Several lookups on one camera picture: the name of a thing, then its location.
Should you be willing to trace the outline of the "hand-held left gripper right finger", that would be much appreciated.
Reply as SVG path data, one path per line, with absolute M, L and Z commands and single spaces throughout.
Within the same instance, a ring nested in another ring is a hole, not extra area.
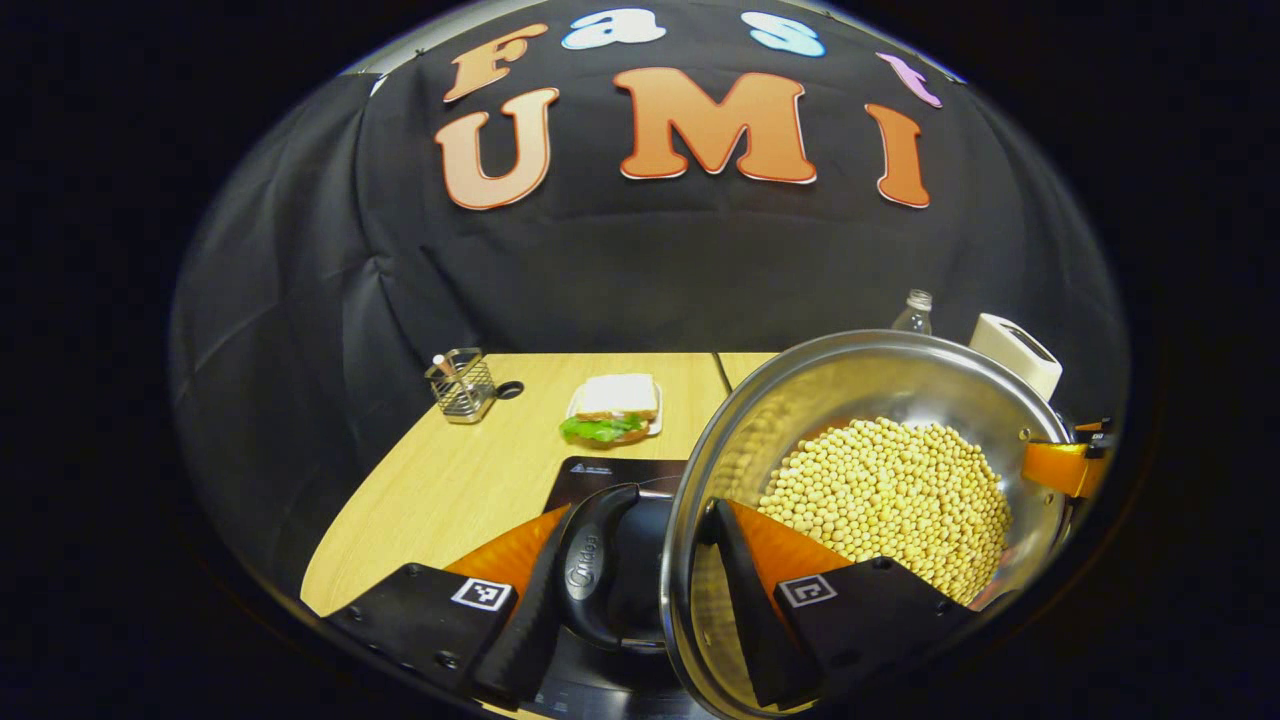
M 892 559 L 854 562 L 732 500 L 707 520 L 760 705 L 791 710 L 909 673 L 977 619 Z

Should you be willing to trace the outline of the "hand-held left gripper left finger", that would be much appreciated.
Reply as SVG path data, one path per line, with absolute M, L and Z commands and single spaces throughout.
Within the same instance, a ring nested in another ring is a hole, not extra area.
M 556 652 L 552 585 L 570 515 L 564 503 L 447 568 L 407 562 L 325 621 L 411 682 L 515 711 Z

